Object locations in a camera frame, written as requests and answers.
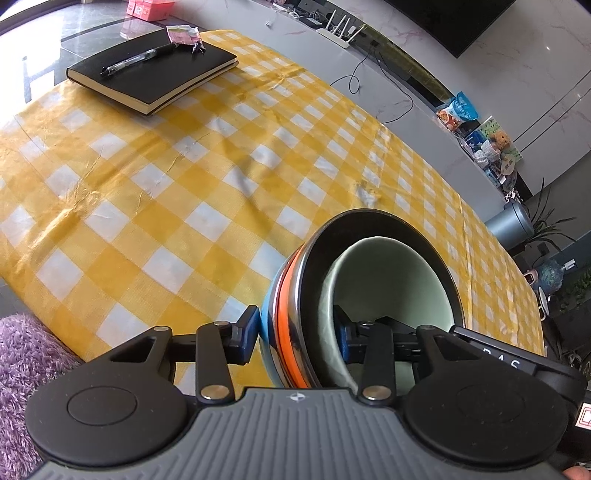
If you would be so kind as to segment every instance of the red plastic container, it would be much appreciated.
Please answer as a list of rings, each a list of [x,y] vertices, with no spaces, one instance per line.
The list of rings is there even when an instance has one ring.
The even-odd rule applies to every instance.
[[[173,6],[174,1],[170,0],[129,0],[126,13],[153,22],[168,18]]]

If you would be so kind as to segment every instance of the crosshair logo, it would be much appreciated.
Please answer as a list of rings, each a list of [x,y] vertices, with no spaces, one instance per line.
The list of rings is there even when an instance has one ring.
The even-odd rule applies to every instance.
[[[294,402],[298,403],[298,402],[301,402],[302,400],[305,400],[306,399],[306,396],[303,393],[295,392],[295,393],[292,393],[287,398],[289,398],[290,400],[293,400]]]

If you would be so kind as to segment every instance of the white cup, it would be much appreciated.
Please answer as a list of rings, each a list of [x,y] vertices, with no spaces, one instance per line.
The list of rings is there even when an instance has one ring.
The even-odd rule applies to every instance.
[[[453,313],[443,285],[429,264],[397,240],[374,236],[351,245],[332,264],[322,284],[317,331],[331,380],[357,392],[361,365],[346,365],[333,323],[333,305],[353,322],[388,316],[413,328],[435,325],[448,331]],[[409,362],[396,362],[398,395],[414,386]]]

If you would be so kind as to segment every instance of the metal screw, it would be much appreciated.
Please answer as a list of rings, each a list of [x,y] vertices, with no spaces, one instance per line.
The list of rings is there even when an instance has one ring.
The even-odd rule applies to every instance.
[[[206,400],[223,400],[230,394],[230,389],[225,385],[208,385],[201,389],[201,396]]]
[[[392,395],[392,390],[383,385],[372,385],[363,389],[363,396],[368,400],[386,400]]]

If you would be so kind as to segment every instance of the stack of bowls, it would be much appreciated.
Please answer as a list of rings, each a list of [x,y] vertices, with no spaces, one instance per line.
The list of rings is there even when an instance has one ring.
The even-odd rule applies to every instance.
[[[349,210],[325,223],[271,282],[261,309],[261,352],[278,387],[349,387],[360,365],[345,365],[333,326],[338,304],[354,322],[389,316],[411,327],[463,326],[456,285],[425,237],[400,218]],[[414,385],[397,362],[400,393]]]

